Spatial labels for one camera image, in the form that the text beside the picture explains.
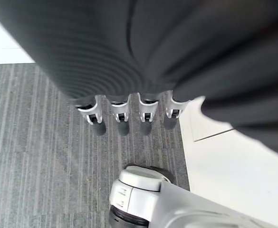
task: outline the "striped carpet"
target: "striped carpet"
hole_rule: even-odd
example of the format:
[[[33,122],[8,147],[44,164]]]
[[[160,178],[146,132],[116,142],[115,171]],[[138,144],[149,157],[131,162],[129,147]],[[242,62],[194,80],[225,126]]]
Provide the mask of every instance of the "striped carpet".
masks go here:
[[[96,137],[36,64],[0,65],[0,228],[109,227],[110,187],[130,162],[167,168],[188,189],[180,128],[162,125],[164,98],[148,137],[136,98],[127,137],[105,99],[107,133]]]

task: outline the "gray carpet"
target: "gray carpet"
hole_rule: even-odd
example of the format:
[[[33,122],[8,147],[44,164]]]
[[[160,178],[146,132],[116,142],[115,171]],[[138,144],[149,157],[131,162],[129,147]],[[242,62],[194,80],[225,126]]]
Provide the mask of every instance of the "gray carpet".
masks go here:
[[[104,100],[107,133],[97,137],[36,64],[0,65],[0,228],[109,227],[110,188],[130,162],[167,168],[188,189],[180,128],[162,125],[164,100],[148,137],[134,95],[131,107],[121,137]]]

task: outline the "black garment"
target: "black garment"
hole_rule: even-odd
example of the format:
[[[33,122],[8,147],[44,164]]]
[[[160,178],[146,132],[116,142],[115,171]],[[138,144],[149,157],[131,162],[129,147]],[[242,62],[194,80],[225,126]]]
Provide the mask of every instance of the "black garment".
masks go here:
[[[204,114],[278,152],[278,0],[3,0],[0,21],[74,105],[204,95]]]

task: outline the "silver metal joint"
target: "silver metal joint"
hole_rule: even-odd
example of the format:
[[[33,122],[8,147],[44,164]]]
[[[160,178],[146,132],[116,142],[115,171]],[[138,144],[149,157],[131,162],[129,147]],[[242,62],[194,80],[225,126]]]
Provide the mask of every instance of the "silver metal joint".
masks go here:
[[[141,100],[141,95],[138,93],[139,96],[139,113],[140,113],[140,119],[142,122],[152,122],[154,115],[157,111],[157,107],[159,104],[159,101],[155,101],[150,104],[143,103]]]
[[[173,99],[173,92],[170,90],[168,94],[168,101],[166,104],[166,115],[168,118],[178,119],[181,113],[186,108],[187,104],[190,102],[176,102]]]
[[[130,95],[128,96],[128,100],[123,104],[111,104],[112,112],[115,120],[120,123],[121,121],[127,122],[129,117],[129,100]]]
[[[100,124],[103,120],[102,116],[102,107],[101,107],[101,96],[96,95],[96,104],[92,108],[89,109],[81,109],[78,108],[82,116],[90,123],[91,125],[95,124],[96,122]]]

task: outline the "dark gray cloth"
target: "dark gray cloth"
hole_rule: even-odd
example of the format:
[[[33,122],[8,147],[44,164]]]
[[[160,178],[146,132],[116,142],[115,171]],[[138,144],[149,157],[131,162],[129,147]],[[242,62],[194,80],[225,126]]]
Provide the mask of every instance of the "dark gray cloth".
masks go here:
[[[0,21],[76,105],[173,90],[278,152],[278,0],[0,1]]]

